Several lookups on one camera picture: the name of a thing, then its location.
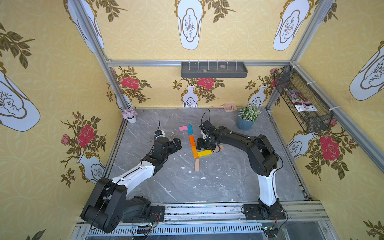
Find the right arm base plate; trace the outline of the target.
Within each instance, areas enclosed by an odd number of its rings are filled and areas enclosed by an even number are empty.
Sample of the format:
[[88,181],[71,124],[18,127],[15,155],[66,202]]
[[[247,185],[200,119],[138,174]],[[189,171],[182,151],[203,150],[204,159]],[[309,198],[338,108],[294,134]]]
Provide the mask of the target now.
[[284,209],[277,203],[272,206],[245,204],[241,212],[245,215],[246,220],[284,220],[287,218]]

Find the natural wooden block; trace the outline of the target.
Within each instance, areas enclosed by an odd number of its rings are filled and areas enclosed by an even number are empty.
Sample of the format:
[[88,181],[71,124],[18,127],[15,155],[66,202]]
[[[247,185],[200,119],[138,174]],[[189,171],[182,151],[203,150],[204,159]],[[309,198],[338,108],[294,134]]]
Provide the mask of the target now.
[[200,159],[195,159],[195,172],[200,170]]

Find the yellow wooden block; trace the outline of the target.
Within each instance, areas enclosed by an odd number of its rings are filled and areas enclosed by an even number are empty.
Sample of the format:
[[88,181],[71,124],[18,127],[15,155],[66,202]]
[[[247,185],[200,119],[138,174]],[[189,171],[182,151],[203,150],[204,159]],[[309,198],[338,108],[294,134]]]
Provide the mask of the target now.
[[198,152],[198,157],[199,158],[205,157],[205,156],[211,155],[212,153],[213,152],[211,150],[204,150],[204,151]]

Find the amber orange wooden block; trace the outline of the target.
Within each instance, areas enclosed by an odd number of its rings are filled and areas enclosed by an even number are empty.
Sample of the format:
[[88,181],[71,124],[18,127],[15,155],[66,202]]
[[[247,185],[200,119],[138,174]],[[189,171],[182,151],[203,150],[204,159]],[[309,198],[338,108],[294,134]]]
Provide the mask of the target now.
[[199,158],[199,155],[198,155],[198,151],[197,151],[197,148],[196,146],[191,146],[192,148],[192,151],[193,151],[193,156],[195,159],[198,159]]

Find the red orange wooden block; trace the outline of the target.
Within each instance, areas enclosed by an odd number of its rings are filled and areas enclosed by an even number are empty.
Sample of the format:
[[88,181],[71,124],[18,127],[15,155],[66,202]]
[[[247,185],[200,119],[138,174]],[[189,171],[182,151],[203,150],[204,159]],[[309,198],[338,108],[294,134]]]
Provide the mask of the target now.
[[196,146],[195,138],[193,135],[189,135],[189,140],[192,147]]

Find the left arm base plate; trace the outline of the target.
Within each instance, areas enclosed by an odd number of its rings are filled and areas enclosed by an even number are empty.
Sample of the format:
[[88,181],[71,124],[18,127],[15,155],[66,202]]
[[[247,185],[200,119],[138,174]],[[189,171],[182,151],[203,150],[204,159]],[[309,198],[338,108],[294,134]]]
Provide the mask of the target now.
[[165,218],[165,206],[151,206],[142,217],[129,217],[123,223],[162,223]]

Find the teal wooden block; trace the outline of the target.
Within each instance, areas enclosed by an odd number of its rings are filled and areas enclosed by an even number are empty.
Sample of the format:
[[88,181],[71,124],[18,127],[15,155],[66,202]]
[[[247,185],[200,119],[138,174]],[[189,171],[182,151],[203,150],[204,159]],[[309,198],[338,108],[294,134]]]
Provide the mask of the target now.
[[193,132],[193,128],[192,128],[192,126],[191,126],[191,125],[188,125],[187,128],[188,128],[188,134],[189,134],[189,136],[193,136],[193,135],[194,135],[194,132]]

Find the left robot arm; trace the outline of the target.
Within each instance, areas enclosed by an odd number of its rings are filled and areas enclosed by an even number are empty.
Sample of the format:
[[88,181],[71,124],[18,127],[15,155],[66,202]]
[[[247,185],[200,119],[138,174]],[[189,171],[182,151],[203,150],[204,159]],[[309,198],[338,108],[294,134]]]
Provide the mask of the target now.
[[142,182],[153,177],[171,154],[182,149],[181,140],[163,135],[154,138],[150,152],[138,165],[118,177],[97,181],[87,200],[81,219],[96,229],[111,233],[121,221],[144,223],[151,219],[151,202],[144,197],[128,199],[129,193]]

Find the tan wooden block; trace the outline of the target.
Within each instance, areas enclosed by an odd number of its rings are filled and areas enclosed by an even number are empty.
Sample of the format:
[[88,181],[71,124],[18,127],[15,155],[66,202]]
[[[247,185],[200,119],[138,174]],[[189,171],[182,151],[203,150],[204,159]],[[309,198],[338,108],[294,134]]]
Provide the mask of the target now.
[[221,150],[224,149],[224,146],[223,145],[218,145],[215,147],[215,149],[213,150],[214,153],[218,153],[220,152]]

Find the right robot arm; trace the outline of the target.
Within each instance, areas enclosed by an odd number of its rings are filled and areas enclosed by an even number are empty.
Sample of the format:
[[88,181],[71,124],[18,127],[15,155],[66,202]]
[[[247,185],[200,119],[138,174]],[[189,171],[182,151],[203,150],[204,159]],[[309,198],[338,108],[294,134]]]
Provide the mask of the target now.
[[220,145],[230,145],[244,151],[251,169],[258,175],[260,195],[258,212],[262,219],[275,218],[282,208],[276,193],[275,172],[280,156],[264,135],[247,136],[220,126],[216,128],[209,121],[199,126],[202,137],[197,140],[197,149],[215,150]]

